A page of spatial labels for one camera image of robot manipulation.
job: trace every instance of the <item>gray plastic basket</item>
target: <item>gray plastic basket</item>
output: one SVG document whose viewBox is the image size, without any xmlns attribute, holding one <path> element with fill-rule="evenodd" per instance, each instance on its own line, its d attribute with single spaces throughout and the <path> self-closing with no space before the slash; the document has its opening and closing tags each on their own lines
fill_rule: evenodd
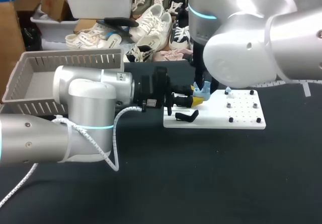
<svg viewBox="0 0 322 224">
<path fill-rule="evenodd" d="M 12 71 L 2 99 L 14 113 L 34 116 L 67 114 L 54 101 L 52 84 L 60 65 L 124 71 L 121 49 L 25 52 Z"/>
</svg>

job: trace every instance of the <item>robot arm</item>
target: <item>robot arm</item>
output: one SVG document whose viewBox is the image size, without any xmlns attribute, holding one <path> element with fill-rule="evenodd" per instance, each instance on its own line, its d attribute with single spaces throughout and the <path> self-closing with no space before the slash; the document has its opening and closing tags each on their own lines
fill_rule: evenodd
<svg viewBox="0 0 322 224">
<path fill-rule="evenodd" d="M 321 9 L 297 12 L 293 0 L 189 1 L 199 86 L 204 70 L 235 88 L 322 79 Z"/>
</svg>

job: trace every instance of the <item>shoe box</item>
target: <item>shoe box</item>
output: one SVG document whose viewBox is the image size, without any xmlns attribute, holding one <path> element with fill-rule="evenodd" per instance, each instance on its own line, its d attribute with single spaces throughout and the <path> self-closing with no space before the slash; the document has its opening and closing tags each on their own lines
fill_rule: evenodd
<svg viewBox="0 0 322 224">
<path fill-rule="evenodd" d="M 71 15 L 67 0 L 42 0 L 41 11 L 59 22 Z"/>
</svg>

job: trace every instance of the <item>black tablecloth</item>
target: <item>black tablecloth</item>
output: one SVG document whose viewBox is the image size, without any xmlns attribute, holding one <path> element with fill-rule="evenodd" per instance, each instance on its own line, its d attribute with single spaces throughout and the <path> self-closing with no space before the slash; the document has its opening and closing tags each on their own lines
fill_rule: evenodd
<svg viewBox="0 0 322 224">
<path fill-rule="evenodd" d="M 156 64 L 126 69 L 138 79 Z M 187 63 L 166 64 L 188 84 Z M 322 223 L 322 86 L 258 89 L 265 130 L 165 129 L 162 110 L 119 123 L 120 171 L 40 164 L 0 209 L 1 224 Z M 30 165 L 0 168 L 0 199 Z"/>
</svg>

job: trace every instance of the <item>white sneaker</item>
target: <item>white sneaker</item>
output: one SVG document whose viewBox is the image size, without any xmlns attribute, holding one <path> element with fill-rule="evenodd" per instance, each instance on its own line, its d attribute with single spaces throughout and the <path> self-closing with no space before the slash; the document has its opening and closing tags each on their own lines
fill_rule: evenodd
<svg viewBox="0 0 322 224">
<path fill-rule="evenodd" d="M 86 34 L 98 34 L 98 35 L 106 36 L 111 31 L 112 29 L 106 26 L 103 26 L 101 24 L 95 23 L 90 29 L 83 29 L 80 32 L 84 32 Z"/>
<path fill-rule="evenodd" d="M 69 49 L 104 49 L 117 47 L 122 38 L 117 34 L 111 35 L 108 40 L 104 40 L 105 36 L 99 34 L 87 34 L 80 32 L 79 34 L 70 34 L 66 36 L 66 45 Z"/>
<path fill-rule="evenodd" d="M 154 27 L 151 29 L 149 35 L 157 34 L 160 37 L 161 45 L 157 49 L 160 51 L 164 49 L 168 43 L 169 36 L 172 29 L 172 17 L 169 13 L 164 13 L 161 18 L 155 17 Z"/>
<path fill-rule="evenodd" d="M 131 39 L 137 43 L 142 37 L 148 35 L 154 27 L 154 18 L 160 18 L 164 13 L 164 8 L 160 4 L 155 4 L 148 8 L 140 18 L 136 20 L 138 27 L 130 28 Z"/>
<path fill-rule="evenodd" d="M 147 35 L 141 38 L 136 45 L 123 57 L 123 62 L 145 62 L 160 47 L 159 35 Z"/>
</svg>

